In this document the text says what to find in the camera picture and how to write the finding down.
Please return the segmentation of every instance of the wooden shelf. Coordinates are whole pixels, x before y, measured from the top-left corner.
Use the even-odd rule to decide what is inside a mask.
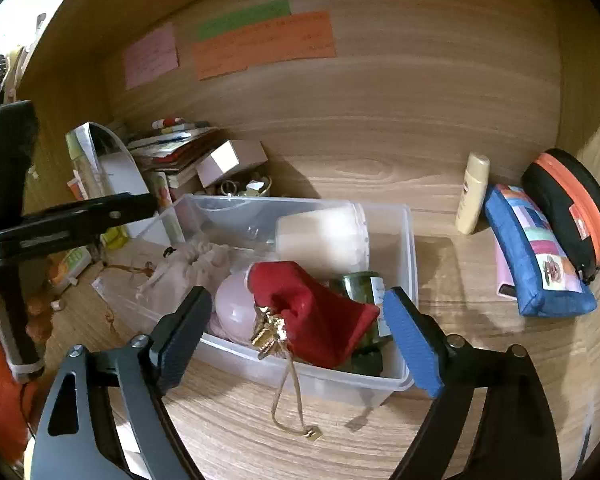
[[[600,439],[600,306],[577,319],[521,318],[494,294],[492,233],[462,237],[453,218],[471,150],[489,155],[494,180],[515,182],[557,145],[600,182],[600,17],[588,0],[290,0],[293,12],[330,13],[337,57],[197,81],[196,24],[263,1],[66,0],[18,89],[33,99],[42,130],[27,208],[70,200],[68,130],[114,118],[146,128],[169,115],[261,140],[277,193],[407,203],[420,308],[476,346],[529,350],[569,477],[587,424],[589,450]],[[122,50],[165,21],[174,23],[180,67],[125,91]],[[77,342],[92,350],[121,342],[88,286],[93,276],[66,294],[48,347],[52,364]],[[593,290],[600,304],[600,276]],[[429,407],[414,390],[366,415],[308,400],[306,418],[326,436],[307,444],[272,428],[270,400],[268,388],[192,364],[168,409],[205,475],[285,479],[299,471],[387,478]],[[292,416],[289,398],[282,410]],[[461,469],[476,424],[473,414],[449,473]]]

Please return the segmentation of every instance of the blue gripper pad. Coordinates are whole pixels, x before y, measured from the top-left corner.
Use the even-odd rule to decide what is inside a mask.
[[[416,386],[426,390],[430,397],[436,397],[443,386],[440,377],[440,361],[445,351],[442,340],[437,341],[427,317],[418,311],[400,287],[396,286],[384,295],[382,314]]]

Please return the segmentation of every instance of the gold tassel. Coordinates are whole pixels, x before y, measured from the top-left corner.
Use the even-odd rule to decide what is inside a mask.
[[[294,358],[292,353],[289,351],[286,342],[286,330],[285,320],[282,316],[275,314],[269,307],[256,306],[258,319],[256,322],[256,329],[254,330],[254,337],[251,343],[260,350],[258,359],[262,360],[270,354],[283,354],[286,357],[286,368],[285,373],[280,381],[280,386],[276,390],[276,394],[273,398],[271,405],[271,420],[280,430],[286,431],[290,434],[301,435],[307,439],[314,441],[322,436],[322,431],[318,426],[308,426],[304,423],[304,416],[302,415],[302,395],[300,393],[300,381],[298,380],[298,374],[296,373],[296,366],[294,365]],[[276,410],[278,409],[278,403],[280,402],[280,395],[282,389],[285,386],[286,378],[291,373],[291,378],[294,382],[294,389],[296,391],[296,406],[298,407],[298,418],[300,420],[300,426],[302,430],[295,430],[285,424],[278,422],[276,419]]]

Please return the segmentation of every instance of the wood grain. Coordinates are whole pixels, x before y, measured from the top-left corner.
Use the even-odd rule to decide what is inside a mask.
[[[555,143],[549,0],[290,0],[293,12],[329,12],[336,58],[198,81],[196,25],[262,1],[203,0],[170,16],[180,67],[131,91],[113,52],[104,63],[113,115],[132,130],[193,116],[260,140],[278,189],[293,196],[409,195],[411,206],[447,211],[469,151],[488,155],[495,177],[517,180]]]
[[[493,234],[464,237],[454,215],[414,211],[420,309],[447,333],[461,333],[475,346],[505,350],[523,344],[536,365],[554,416],[563,471],[574,470],[584,435],[590,363],[580,320],[523,319],[516,303],[494,293]],[[94,267],[64,295],[67,309],[54,317],[47,346],[50,368],[77,342],[91,351],[119,346],[134,334],[120,320],[112,332],[107,307],[90,287]],[[388,478],[416,435],[430,400],[417,388],[394,394],[365,412],[337,402],[305,397],[305,420],[325,436],[315,443],[277,430],[269,419],[273,390],[196,362],[166,397],[168,412],[187,449],[209,479]],[[459,472],[477,431],[484,391],[477,391],[462,439],[447,471]],[[124,416],[120,402],[116,413]],[[284,394],[281,417],[295,421]]]
[[[600,16],[587,0],[557,7],[562,51],[562,114],[557,145],[576,155],[600,183]],[[589,452],[600,440],[600,275],[592,284],[598,309],[587,316],[584,341],[593,376]]]

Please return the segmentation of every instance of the cable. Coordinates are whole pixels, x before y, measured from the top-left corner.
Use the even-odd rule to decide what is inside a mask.
[[[24,414],[24,393],[25,393],[26,388],[27,388],[27,384],[23,384],[20,389],[20,414],[22,415],[22,419],[24,420],[24,423],[27,425],[27,429],[29,430],[29,433],[31,434],[31,436],[33,438],[35,438],[36,433],[33,431],[33,428],[31,427],[31,424],[29,423],[29,419]]]

